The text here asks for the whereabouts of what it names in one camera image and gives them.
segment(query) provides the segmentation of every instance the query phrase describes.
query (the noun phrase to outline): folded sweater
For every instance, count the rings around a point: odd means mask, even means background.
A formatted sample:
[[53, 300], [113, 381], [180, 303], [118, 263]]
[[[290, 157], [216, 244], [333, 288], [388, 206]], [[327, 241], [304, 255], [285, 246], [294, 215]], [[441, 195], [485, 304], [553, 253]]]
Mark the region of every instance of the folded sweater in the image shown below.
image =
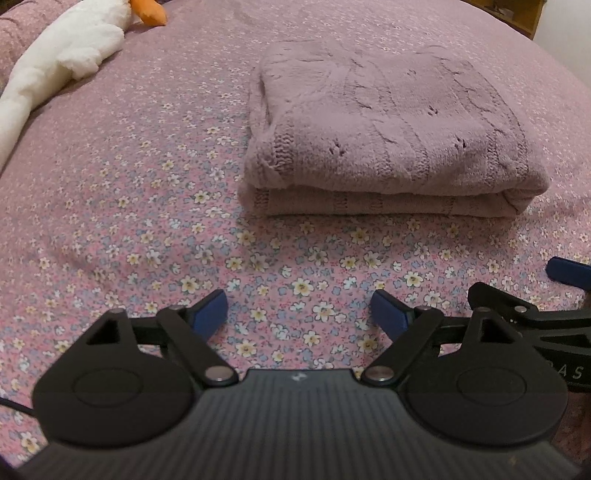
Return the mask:
[[249, 124], [239, 196], [253, 213], [515, 216], [549, 186], [514, 100], [443, 47], [273, 44]]

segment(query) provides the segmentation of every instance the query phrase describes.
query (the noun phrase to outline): wall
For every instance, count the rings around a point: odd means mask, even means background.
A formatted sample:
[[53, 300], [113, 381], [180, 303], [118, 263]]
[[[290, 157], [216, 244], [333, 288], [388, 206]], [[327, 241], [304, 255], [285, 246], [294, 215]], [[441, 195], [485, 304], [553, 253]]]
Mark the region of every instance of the wall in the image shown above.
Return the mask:
[[591, 0], [548, 0], [534, 41], [591, 88]]

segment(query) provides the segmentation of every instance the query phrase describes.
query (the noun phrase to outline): stuffed animal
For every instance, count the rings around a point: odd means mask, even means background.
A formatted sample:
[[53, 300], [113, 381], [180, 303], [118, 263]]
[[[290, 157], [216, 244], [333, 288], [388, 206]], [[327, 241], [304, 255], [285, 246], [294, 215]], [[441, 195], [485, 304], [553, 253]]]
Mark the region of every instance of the stuffed animal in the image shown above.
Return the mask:
[[15, 63], [0, 96], [0, 172], [31, 111], [72, 79], [99, 70], [121, 50], [132, 12], [147, 25], [166, 25], [155, 0], [82, 0], [61, 14]]

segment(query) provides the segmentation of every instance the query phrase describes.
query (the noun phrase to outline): white logo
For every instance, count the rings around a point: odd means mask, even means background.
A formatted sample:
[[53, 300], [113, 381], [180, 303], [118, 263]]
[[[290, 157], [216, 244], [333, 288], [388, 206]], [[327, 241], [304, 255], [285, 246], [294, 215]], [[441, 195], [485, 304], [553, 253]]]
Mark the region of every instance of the white logo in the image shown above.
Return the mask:
[[296, 382], [299, 382], [300, 380], [305, 380], [306, 378], [308, 378], [308, 375], [306, 375], [304, 372], [298, 372], [295, 375], [291, 376], [291, 379]]

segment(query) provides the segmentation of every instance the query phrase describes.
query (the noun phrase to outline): bed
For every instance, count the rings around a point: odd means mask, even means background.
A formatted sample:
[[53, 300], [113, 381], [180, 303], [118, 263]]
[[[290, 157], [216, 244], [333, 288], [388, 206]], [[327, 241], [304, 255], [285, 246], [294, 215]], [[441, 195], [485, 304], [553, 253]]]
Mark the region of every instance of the bed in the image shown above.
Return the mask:
[[[47, 21], [45, 1], [7, 15], [34, 7]], [[241, 372], [361, 371], [388, 346], [368, 315], [377, 288], [448, 314], [469, 312], [476, 281], [541, 309], [581, 305], [583, 292], [544, 266], [552, 255], [590, 261], [591, 96], [533, 42], [458, 0], [166, 9], [168, 26], [132, 27], [94, 78], [34, 112], [0, 178], [1, 395], [28, 404], [35, 380], [107, 309], [145, 315], [216, 288], [230, 313], [213, 345]], [[236, 191], [252, 65], [277, 39], [324, 36], [391, 54], [445, 44], [487, 68], [531, 119], [551, 189], [515, 220], [245, 216]], [[586, 397], [572, 394], [555, 442], [576, 461], [586, 415]], [[33, 421], [0, 411], [10, 462], [43, 444]]]

